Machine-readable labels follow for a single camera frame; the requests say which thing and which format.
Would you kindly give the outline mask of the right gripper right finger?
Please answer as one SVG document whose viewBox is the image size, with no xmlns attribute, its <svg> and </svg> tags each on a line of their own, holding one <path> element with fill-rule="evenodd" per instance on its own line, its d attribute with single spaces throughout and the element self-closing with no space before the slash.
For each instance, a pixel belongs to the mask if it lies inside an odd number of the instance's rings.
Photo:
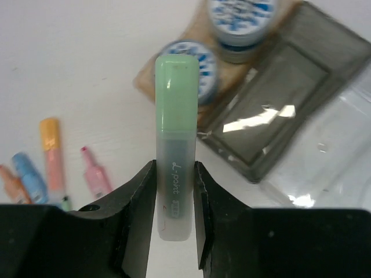
<svg viewBox="0 0 371 278">
<path fill-rule="evenodd" d="M 198 268 L 204 277 L 255 277 L 252 211 L 195 163 Z"/>
</svg>

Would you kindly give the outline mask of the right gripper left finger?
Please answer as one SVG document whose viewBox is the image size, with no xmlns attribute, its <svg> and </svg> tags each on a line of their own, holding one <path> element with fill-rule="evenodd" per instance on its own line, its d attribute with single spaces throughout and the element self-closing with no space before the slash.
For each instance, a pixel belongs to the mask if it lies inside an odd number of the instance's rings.
<svg viewBox="0 0 371 278">
<path fill-rule="evenodd" d="M 95 247 L 107 255 L 108 267 L 120 277 L 146 277 L 156 198 L 156 161 L 149 161 L 131 180 L 71 215 L 100 228 Z"/>
</svg>

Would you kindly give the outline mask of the orange cap pink highlighter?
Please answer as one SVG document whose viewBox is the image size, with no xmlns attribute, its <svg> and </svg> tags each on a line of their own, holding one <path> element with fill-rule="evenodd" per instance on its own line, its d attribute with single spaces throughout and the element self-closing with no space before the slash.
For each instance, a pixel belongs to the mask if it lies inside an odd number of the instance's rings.
<svg viewBox="0 0 371 278">
<path fill-rule="evenodd" d="M 59 120 L 57 118 L 46 118 L 40 121 L 39 130 L 45 157 L 49 201 L 51 204 L 61 206 L 66 201 L 67 194 Z"/>
</svg>

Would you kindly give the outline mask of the blue washi tape roll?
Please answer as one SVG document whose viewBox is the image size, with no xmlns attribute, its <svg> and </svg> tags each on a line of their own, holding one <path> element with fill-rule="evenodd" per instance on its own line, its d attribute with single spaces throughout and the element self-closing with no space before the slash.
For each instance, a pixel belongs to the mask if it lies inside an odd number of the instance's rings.
<svg viewBox="0 0 371 278">
<path fill-rule="evenodd" d="M 199 61 L 199 92 L 198 105 L 210 104 L 216 96 L 219 85 L 219 68 L 212 50 L 205 44 L 183 39 L 167 44 L 159 56 L 166 54 L 187 54 L 195 56 Z"/>
<path fill-rule="evenodd" d="M 215 37 L 223 44 L 245 47 L 260 42 L 268 33 L 279 1 L 207 1 L 207 11 Z"/>
</svg>

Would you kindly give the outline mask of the green cap highlighter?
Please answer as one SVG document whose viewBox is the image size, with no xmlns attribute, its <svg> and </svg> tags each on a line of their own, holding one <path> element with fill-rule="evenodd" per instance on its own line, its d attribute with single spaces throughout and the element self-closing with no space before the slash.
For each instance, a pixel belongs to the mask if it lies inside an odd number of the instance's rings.
<svg viewBox="0 0 371 278">
<path fill-rule="evenodd" d="M 157 227 L 165 241 L 185 241 L 192 229 L 198 89 L 194 114 L 155 100 Z"/>
</svg>

